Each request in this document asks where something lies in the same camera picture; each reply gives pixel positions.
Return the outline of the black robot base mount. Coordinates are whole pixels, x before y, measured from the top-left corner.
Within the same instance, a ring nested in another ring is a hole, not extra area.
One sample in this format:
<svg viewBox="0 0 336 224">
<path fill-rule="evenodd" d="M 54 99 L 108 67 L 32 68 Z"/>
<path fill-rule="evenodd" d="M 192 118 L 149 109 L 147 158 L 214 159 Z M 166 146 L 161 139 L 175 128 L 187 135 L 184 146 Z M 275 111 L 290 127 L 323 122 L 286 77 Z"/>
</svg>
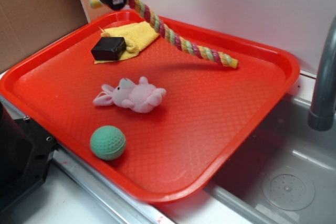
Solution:
<svg viewBox="0 0 336 224">
<path fill-rule="evenodd" d="M 55 138 L 33 119 L 13 119 L 1 105 L 1 213 L 41 186 Z"/>
</svg>

